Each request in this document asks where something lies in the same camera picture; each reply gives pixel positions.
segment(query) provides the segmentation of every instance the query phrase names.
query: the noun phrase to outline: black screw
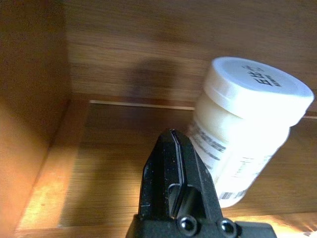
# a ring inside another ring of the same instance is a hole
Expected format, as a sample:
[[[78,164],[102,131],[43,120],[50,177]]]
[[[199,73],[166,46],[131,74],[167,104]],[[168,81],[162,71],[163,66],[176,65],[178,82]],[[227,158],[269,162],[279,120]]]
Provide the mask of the black screw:
[[[188,237],[192,237],[197,232],[197,221],[190,215],[178,218],[177,226],[180,232]]]
[[[226,238],[236,238],[237,237],[237,227],[236,224],[227,218],[223,218],[217,222],[218,229]]]

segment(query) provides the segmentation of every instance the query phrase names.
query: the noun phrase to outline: wooden back panel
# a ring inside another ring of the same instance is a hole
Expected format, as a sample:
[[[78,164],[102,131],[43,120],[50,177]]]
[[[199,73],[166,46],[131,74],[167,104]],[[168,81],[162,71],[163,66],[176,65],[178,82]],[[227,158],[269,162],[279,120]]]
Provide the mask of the wooden back panel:
[[[317,92],[316,12],[299,0],[67,1],[73,92],[192,102],[218,56],[273,65]]]

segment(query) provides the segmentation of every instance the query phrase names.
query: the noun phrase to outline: white plastic jar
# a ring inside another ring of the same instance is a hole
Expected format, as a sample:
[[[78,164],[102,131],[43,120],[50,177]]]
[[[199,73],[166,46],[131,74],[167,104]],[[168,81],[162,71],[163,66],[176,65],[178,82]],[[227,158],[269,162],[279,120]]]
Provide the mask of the white plastic jar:
[[[189,137],[221,207],[243,198],[313,100],[303,82],[269,65],[234,57],[212,61]]]

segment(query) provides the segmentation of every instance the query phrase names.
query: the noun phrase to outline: white jar lid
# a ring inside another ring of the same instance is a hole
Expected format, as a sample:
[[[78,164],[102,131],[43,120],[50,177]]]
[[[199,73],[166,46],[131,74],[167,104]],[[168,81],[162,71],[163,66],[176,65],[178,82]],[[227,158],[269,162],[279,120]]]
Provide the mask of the white jar lid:
[[[288,126],[298,123],[314,100],[309,87],[292,75],[235,57],[212,61],[204,91],[215,103],[238,117]]]

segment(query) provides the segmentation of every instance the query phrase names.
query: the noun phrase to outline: jar label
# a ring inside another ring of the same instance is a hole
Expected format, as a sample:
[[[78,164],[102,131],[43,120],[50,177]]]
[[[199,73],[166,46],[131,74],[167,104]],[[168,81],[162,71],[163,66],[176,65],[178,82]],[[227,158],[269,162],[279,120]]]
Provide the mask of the jar label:
[[[189,138],[212,176],[221,207],[245,195],[276,151],[234,148],[203,129],[196,119],[189,127]]]
[[[197,120],[189,126],[189,138],[215,182],[228,155],[227,145],[203,129]]]

